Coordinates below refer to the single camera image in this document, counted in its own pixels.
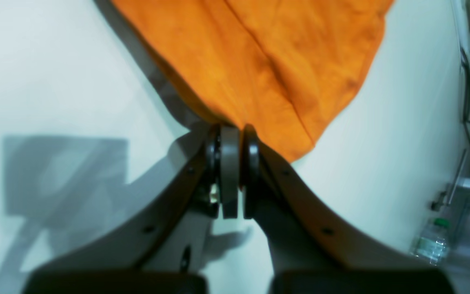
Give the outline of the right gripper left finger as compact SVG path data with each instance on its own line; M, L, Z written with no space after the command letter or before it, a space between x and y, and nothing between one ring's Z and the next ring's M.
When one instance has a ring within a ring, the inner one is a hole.
M213 125L147 207L102 238L39 267L25 294L207 294L197 274L211 222L237 217L240 132Z

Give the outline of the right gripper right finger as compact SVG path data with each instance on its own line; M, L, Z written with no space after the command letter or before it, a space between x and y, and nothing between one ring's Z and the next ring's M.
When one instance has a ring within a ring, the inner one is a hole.
M255 128L242 132L244 217L267 237L272 294L453 294L442 270L382 244L321 201Z

